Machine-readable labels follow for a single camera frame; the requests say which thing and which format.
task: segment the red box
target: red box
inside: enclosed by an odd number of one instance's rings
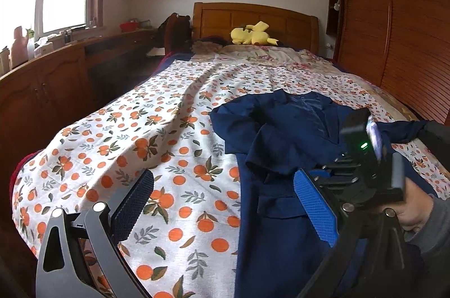
[[[124,22],[123,24],[120,24],[119,26],[120,26],[120,30],[122,30],[122,33],[127,33],[129,31],[135,31],[138,28],[139,23],[129,21],[129,22]]]

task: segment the floral blanket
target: floral blanket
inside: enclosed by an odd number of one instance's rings
[[[314,66],[325,62],[310,57]],[[51,210],[67,213],[108,201],[142,168],[155,190],[129,238],[118,245],[154,298],[233,297],[240,225],[239,171],[214,132],[209,112],[245,94],[283,89],[317,91],[353,108],[369,107],[377,121],[394,118],[382,99],[351,76],[247,63],[175,61],[106,108],[62,129],[19,173],[13,220],[39,255]],[[415,143],[394,145],[448,197],[449,181]],[[99,290],[108,282],[85,243]]]
[[[194,62],[213,62],[225,64],[238,63],[258,63],[261,66],[284,67],[291,70],[303,69],[308,72],[320,74],[343,75],[339,69],[334,67],[329,61],[317,57],[308,50],[296,52],[292,48],[277,46],[252,46],[252,45],[218,45],[212,42],[197,41],[193,48]],[[400,101],[379,87],[363,80],[359,76],[345,74],[349,79],[357,83],[362,89],[367,91],[386,110],[394,120],[417,120],[417,117]],[[450,173],[440,164],[434,155],[418,139],[415,144],[419,147],[428,161],[431,162],[439,172],[450,179]]]

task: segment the human hand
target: human hand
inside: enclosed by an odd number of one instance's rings
[[[406,178],[405,196],[403,202],[382,205],[378,212],[392,208],[397,214],[398,221],[405,231],[419,232],[427,223],[433,209],[433,198],[420,189],[416,183]]]

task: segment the wooden cabinet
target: wooden cabinet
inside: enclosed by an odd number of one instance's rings
[[[345,0],[339,64],[380,86],[388,35],[389,0]]]
[[[50,134],[95,110],[83,48],[43,58],[40,68],[37,77],[52,120],[47,128]]]
[[[33,69],[22,76],[0,82],[0,168],[6,181],[24,156],[46,144],[44,132],[48,123],[39,81]],[[9,198],[3,195],[0,205],[8,204]]]
[[[334,59],[424,119],[450,121],[450,0],[343,0]]]
[[[60,50],[0,81],[3,175],[11,175],[23,157],[48,145],[61,128],[95,110],[84,60],[83,48]]]

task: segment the yellow plush toy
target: yellow plush toy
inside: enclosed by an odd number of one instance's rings
[[[247,25],[245,29],[235,28],[231,31],[231,39],[234,44],[254,44],[264,46],[266,44],[278,45],[278,40],[269,38],[265,32],[269,26],[260,21],[256,25]]]

